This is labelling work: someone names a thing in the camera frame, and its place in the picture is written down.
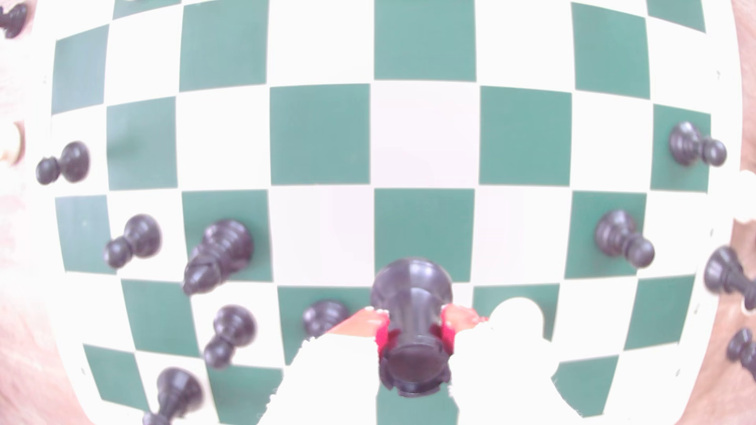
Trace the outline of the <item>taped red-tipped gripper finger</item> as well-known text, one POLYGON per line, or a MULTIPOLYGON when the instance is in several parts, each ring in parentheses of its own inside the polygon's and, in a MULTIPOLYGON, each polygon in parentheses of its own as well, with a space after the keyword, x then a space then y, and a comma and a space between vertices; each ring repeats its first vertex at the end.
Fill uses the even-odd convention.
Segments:
POLYGON ((376 424, 388 323, 387 311, 366 307, 302 343, 260 424, 376 424))
POLYGON ((539 305, 499 304, 484 318, 448 304, 441 319, 461 424, 581 424, 552 380, 559 362, 539 305))

